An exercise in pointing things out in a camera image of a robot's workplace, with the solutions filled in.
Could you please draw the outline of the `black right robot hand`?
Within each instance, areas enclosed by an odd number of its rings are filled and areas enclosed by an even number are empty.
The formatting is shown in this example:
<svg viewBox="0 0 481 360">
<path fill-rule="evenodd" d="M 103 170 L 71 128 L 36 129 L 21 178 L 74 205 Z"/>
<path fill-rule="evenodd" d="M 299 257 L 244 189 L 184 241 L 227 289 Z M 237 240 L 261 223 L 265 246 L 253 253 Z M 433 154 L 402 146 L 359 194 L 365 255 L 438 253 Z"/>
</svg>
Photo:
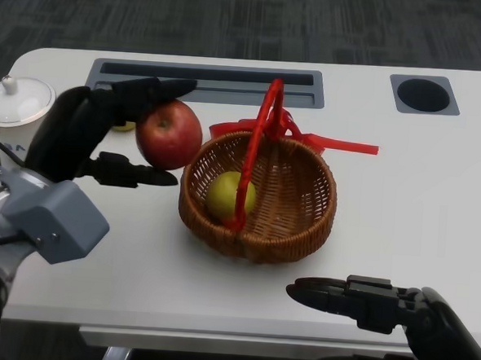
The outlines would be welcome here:
<svg viewBox="0 0 481 360">
<path fill-rule="evenodd" d="M 412 356 L 360 354 L 319 360 L 481 360 L 481 348 L 449 304 L 431 288 L 396 288 L 388 279 L 348 276 L 345 280 L 301 278 L 286 292 L 297 303 L 350 317 L 365 331 L 404 329 Z"/>
</svg>

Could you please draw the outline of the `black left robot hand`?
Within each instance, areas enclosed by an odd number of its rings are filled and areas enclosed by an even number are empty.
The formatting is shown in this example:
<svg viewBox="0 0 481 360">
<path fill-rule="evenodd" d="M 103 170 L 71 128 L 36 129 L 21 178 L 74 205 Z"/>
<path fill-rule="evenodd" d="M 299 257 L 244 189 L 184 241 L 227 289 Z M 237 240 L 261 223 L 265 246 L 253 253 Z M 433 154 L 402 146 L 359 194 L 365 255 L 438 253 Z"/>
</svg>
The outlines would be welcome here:
<svg viewBox="0 0 481 360">
<path fill-rule="evenodd" d="M 90 156 L 113 126 L 142 120 L 157 105 L 195 88 L 194 79 L 149 77 L 114 82 L 107 90 L 88 86 L 66 90 L 33 136 L 24 166 L 52 182 L 87 176 L 103 186 L 176 186 L 177 178 L 164 169 L 133 165 L 113 152 L 101 152 L 94 160 Z"/>
</svg>

